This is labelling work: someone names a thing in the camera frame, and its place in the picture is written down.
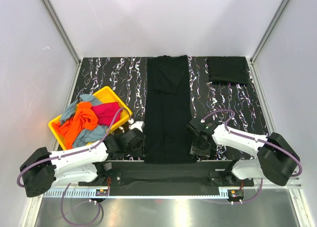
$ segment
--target black garment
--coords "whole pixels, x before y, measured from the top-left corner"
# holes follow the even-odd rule
[[[208,57],[209,81],[213,83],[248,84],[245,57]]]
[[[145,162],[195,162],[186,130],[192,119],[187,56],[149,58],[147,70]]]

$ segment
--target white backdrop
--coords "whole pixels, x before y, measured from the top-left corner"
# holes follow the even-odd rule
[[[277,132],[301,158],[301,184],[317,221],[316,0],[292,0],[256,60]]]
[[[0,226],[17,227],[26,204],[20,166],[51,147],[75,63],[40,0],[0,0]]]
[[[80,57],[251,56],[282,0],[51,0]]]

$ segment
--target gray cloth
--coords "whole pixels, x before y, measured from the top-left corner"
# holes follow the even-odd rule
[[[61,115],[59,122],[61,125],[65,123],[69,118],[71,118],[75,114],[77,101],[74,101],[73,103],[69,104],[63,114]]]
[[[94,95],[82,94],[79,96],[84,102],[90,102],[93,106],[101,105],[102,102],[99,101]]]
[[[89,142],[101,140],[106,133],[106,125],[98,125],[94,130],[83,129],[73,143],[73,148],[85,146]]]

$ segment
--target yellow plastic basket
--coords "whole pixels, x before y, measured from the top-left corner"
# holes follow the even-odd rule
[[[132,115],[131,110],[123,103],[123,101],[113,92],[113,90],[110,87],[103,87],[99,91],[93,94],[98,100],[100,100],[102,103],[110,103],[110,102],[118,102],[120,107],[126,108],[130,115]],[[64,137],[61,135],[58,135],[57,132],[53,128],[53,123],[58,123],[61,115],[56,117],[55,119],[52,119],[49,122],[49,128],[51,129],[53,135],[61,145],[63,150],[66,150],[65,146],[65,140]],[[128,112],[123,110],[121,112],[121,119],[117,122],[114,123],[113,126],[111,127],[110,132],[113,132],[115,129],[119,128],[121,125],[123,125],[125,122],[129,120],[129,115]]]

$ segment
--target black marble tabletop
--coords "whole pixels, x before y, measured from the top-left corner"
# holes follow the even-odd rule
[[[206,57],[188,57],[193,117],[205,116],[214,110],[231,109],[235,118],[229,126],[254,134],[268,134],[263,112],[250,74],[248,85],[215,85],[208,80]],[[90,57],[84,58],[75,85],[72,101],[81,94],[92,94],[109,86],[133,112],[144,117],[147,95],[146,57]],[[219,113],[216,120],[225,121],[227,113]],[[218,146],[209,159],[249,159],[250,155],[231,147]]]

